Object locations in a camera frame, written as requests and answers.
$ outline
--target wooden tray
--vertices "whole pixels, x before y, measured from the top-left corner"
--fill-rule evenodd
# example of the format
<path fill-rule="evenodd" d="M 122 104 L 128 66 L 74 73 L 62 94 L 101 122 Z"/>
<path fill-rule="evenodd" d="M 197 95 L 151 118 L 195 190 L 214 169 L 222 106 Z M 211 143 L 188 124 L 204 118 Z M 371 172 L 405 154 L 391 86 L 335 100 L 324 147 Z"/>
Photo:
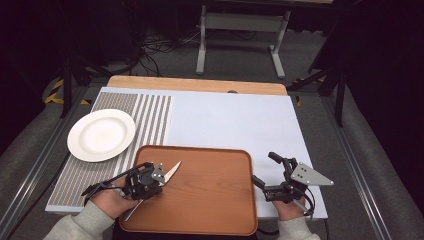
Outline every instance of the wooden tray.
<path fill-rule="evenodd" d="M 143 202 L 131 218 L 120 218 L 129 232 L 251 235 L 256 205 L 250 155 L 242 150 L 144 146 L 135 165 L 163 163 L 180 168 L 163 192 Z"/>

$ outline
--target gray sweatshirt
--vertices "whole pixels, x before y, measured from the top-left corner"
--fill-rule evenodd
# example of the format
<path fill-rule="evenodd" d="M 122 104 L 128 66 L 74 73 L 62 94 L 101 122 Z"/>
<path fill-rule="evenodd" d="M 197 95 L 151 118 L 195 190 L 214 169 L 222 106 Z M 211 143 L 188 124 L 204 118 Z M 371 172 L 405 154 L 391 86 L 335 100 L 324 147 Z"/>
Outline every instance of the gray sweatshirt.
<path fill-rule="evenodd" d="M 102 239 L 103 231 L 115 221 L 88 201 L 77 216 L 65 216 L 56 223 L 44 238 L 45 240 L 97 240 Z M 290 221 L 278 221 L 280 237 L 278 240 L 319 240 L 316 234 L 309 231 L 304 217 Z"/>

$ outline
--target wooden board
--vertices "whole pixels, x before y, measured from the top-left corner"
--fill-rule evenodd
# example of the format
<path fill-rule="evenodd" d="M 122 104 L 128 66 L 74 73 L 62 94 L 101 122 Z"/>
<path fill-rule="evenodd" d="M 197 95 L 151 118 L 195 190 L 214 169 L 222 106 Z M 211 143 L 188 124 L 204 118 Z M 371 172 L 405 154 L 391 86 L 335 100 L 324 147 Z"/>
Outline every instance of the wooden board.
<path fill-rule="evenodd" d="M 121 227 L 130 232 L 251 235 L 256 205 L 250 155 L 242 150 L 144 146 L 135 165 L 180 168 L 163 192 L 143 202 Z"/>

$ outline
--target plate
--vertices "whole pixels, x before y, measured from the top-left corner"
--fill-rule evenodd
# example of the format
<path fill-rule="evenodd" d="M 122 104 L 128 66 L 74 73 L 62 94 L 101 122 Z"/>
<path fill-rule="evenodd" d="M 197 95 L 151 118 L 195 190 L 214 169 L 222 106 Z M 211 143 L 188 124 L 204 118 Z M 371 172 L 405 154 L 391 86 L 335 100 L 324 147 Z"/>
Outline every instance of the plate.
<path fill-rule="evenodd" d="M 100 162 L 124 151 L 135 135 L 130 115 L 116 109 L 103 109 L 81 118 L 68 135 L 69 151 L 78 159 Z"/>

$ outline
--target striped cloth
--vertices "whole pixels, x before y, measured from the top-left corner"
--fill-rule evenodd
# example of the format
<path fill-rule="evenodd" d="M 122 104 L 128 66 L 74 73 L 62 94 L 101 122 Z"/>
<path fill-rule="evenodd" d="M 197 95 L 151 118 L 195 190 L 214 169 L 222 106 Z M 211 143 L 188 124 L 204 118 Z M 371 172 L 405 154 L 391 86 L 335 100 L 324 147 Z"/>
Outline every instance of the striped cloth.
<path fill-rule="evenodd" d="M 170 118 L 171 96 L 100 92 L 92 112 L 118 109 L 134 119 L 136 133 L 129 147 L 121 154 L 102 162 L 85 162 L 71 155 L 47 203 L 60 212 L 82 209 L 81 193 L 91 184 L 108 180 L 133 166 L 137 150 L 144 145 L 163 145 Z"/>

